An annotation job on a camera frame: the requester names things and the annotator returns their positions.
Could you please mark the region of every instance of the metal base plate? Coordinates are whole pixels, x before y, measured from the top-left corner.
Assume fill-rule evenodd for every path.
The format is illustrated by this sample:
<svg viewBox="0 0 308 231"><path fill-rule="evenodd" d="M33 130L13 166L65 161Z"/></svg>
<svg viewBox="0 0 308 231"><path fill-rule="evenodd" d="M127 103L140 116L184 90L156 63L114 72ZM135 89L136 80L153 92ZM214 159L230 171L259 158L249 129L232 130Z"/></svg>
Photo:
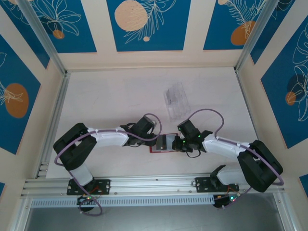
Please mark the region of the metal base plate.
<svg viewBox="0 0 308 231"><path fill-rule="evenodd" d="M110 180L93 180L89 184L90 188L85 187L85 190L91 195L109 195ZM83 195L82 189L76 184L73 179L70 179L67 187L67 195Z"/></svg>
<svg viewBox="0 0 308 231"><path fill-rule="evenodd" d="M212 184L210 177L197 177L196 180L196 189L197 193L215 193L215 192L227 192L228 188L231 187L234 191L238 192L240 190L238 185L222 185L219 190L217 190Z"/></svg>

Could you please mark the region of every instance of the white table surface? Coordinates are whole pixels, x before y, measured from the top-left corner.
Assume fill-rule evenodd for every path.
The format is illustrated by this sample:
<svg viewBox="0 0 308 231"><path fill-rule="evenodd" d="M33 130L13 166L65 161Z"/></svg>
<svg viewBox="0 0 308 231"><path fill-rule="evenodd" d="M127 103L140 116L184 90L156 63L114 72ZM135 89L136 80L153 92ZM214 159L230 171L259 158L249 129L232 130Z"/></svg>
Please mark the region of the white table surface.
<svg viewBox="0 0 308 231"><path fill-rule="evenodd" d="M177 132L168 117L163 92L182 82L192 112L201 108L218 110L225 117L219 136L253 142L256 134L232 67L138 68L98 72L74 72L62 109L56 140L73 125L82 122L91 128L115 128L137 122L145 113L162 121L164 133ZM200 112L191 121L202 132L215 131L221 123L212 112ZM69 177L56 166L53 151L47 178ZM104 147L94 149L86 165L95 177L170 175L212 172L231 160L211 153L191 159L186 153L151 154L149 147Z"/></svg>

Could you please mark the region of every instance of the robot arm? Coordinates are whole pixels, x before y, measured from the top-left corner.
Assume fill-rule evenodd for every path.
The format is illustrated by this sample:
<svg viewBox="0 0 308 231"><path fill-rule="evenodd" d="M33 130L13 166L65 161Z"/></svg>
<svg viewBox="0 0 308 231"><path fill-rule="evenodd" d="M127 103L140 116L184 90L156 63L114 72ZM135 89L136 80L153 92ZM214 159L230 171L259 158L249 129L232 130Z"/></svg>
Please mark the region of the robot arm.
<svg viewBox="0 0 308 231"><path fill-rule="evenodd" d="M215 137L211 131L201 133L188 119L178 125L178 130L181 132L181 137L175 137L173 149L186 152L187 155L193 150L197 150L199 155L201 152L210 152L239 162L240 169L236 178L231 179L230 176L226 176L230 172L225 171L224 167L217 171L216 176L223 184L230 184L232 182L230 180L233 180L232 183L238 183L237 180L244 175L245 181L253 189L263 193L277 179L274 171L279 175L283 172L282 166L261 141L242 143Z"/></svg>
<svg viewBox="0 0 308 231"><path fill-rule="evenodd" d="M94 177L84 164L92 149L106 146L132 146L135 144L154 146L156 139L152 141L142 141L130 134L144 139L153 139L156 136L152 133L155 126L156 123L146 116L141 118L137 123L129 123L114 129L106 129L105 132L101 133L98 132L98 129L87 128L83 123L78 123L64 134L54 144L53 148L56 153L59 154L76 138L92 132L92 134L81 139L79 143L70 146L60 156L60 160L65 169L73 175L81 186L85 186L94 180Z"/></svg>

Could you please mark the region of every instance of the smartphone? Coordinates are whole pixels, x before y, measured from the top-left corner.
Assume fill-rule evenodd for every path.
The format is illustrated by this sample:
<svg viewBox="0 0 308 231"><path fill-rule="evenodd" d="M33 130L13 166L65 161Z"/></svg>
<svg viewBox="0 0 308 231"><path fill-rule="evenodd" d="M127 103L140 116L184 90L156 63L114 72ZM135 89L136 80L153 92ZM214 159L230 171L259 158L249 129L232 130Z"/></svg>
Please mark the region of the smartphone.
<svg viewBox="0 0 308 231"><path fill-rule="evenodd" d="M163 134L157 138L156 145L150 147L150 153L170 153L176 152L172 149L172 143L177 133Z"/></svg>

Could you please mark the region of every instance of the ventilation grille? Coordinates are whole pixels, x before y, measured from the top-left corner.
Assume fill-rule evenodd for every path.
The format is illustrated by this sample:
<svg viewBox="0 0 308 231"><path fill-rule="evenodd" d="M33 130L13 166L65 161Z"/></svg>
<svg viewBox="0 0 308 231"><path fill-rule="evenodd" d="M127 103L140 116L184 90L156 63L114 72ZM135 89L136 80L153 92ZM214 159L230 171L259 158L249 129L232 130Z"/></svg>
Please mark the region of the ventilation grille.
<svg viewBox="0 0 308 231"><path fill-rule="evenodd" d="M158 206L158 205L213 205L212 195L202 196L146 196L146 197L105 197L98 202L104 207ZM31 208L77 207L76 198L34 199ZM97 206L94 202L84 207Z"/></svg>

